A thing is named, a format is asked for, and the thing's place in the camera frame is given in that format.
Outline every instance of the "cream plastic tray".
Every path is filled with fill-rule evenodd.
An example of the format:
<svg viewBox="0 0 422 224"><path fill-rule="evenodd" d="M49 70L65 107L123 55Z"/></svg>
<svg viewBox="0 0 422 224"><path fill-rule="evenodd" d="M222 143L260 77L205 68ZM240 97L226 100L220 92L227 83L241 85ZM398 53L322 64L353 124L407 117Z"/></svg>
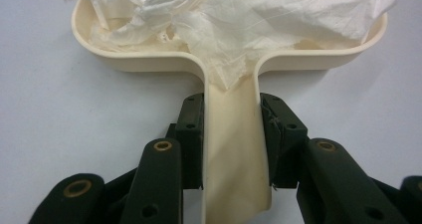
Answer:
<svg viewBox="0 0 422 224"><path fill-rule="evenodd" d="M104 51L89 44L97 19L90 1L80 0L72 17L72 29L83 47L104 63L125 72L189 72L204 82L204 196L203 223L243 223L270 208L271 190L259 107L258 76L267 71L326 70L344 65L383 36L387 15L369 32L366 42L345 50L278 51L260 59L252 76L242 78L229 91L209 84L204 64L183 52Z"/></svg>

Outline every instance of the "white surface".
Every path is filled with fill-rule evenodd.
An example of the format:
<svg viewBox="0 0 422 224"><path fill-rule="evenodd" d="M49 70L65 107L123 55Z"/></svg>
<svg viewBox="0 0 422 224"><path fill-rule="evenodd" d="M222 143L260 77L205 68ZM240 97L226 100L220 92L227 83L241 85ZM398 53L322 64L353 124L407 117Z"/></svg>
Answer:
<svg viewBox="0 0 422 224"><path fill-rule="evenodd" d="M186 74L114 71L71 33L74 3L0 0L0 223L26 223L63 178L105 181L137 166L143 146L176 121L183 99L202 92ZM422 174L422 0L398 0L384 38L327 72L263 74L310 130L343 144L371 176L398 187ZM251 223L303 223L294 191ZM185 195L198 223L199 191Z"/></svg>

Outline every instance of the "white tabletop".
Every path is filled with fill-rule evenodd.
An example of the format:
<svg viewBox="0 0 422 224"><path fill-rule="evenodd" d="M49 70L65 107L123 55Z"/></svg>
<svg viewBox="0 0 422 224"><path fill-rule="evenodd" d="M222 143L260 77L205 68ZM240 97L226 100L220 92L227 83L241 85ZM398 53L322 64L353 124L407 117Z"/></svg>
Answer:
<svg viewBox="0 0 422 224"><path fill-rule="evenodd" d="M397 0L383 39L329 71L267 73L261 92L282 98L310 137L341 143L366 173L394 187L422 175L422 0ZM76 173L110 181L163 137L189 74L114 71L73 37L75 2L0 0L0 223L26 223L49 191ZM296 190L250 223L303 223ZM200 191L185 192L198 223Z"/></svg>

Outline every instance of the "crumpled plastic bag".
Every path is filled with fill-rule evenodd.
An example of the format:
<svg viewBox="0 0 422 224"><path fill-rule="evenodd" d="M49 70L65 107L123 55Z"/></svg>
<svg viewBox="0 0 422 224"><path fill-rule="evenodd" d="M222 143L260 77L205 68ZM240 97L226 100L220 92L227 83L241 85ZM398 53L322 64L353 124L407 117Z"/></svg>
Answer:
<svg viewBox="0 0 422 224"><path fill-rule="evenodd" d="M208 68L211 82L230 89L263 54L310 41L322 49L346 49L366 39L394 0L91 0L102 46L182 43ZM111 28L107 21L126 22Z"/></svg>

